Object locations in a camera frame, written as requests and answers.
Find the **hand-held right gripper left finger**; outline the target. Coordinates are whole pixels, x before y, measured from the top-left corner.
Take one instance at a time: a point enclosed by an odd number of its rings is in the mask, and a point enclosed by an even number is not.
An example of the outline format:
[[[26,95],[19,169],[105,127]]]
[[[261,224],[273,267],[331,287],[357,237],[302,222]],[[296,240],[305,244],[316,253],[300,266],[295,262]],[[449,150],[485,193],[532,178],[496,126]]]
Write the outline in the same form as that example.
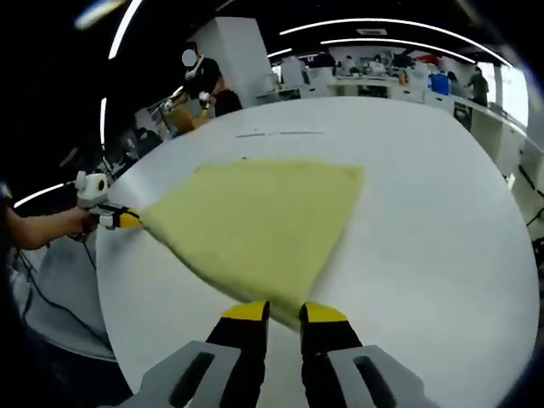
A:
[[[254,407],[264,382],[269,302],[240,303],[204,341],[191,341],[149,369],[120,407]]]

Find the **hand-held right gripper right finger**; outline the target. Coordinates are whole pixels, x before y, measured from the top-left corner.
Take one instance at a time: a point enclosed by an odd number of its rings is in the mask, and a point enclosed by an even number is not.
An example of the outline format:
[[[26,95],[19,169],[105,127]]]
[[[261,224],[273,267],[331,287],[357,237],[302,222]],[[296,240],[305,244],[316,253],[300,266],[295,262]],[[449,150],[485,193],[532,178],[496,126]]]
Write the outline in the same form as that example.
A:
[[[345,314],[319,303],[299,310],[301,377],[310,407],[435,407],[422,379],[377,345],[364,345]]]

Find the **person's left hand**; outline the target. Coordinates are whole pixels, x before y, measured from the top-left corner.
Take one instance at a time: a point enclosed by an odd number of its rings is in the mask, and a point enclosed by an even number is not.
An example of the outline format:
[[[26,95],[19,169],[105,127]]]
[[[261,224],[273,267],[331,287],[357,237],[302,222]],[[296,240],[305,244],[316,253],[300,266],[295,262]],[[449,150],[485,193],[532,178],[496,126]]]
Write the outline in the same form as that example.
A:
[[[71,225],[71,235],[89,234],[97,229],[99,223],[98,215],[80,207],[74,207],[69,210],[68,213]]]

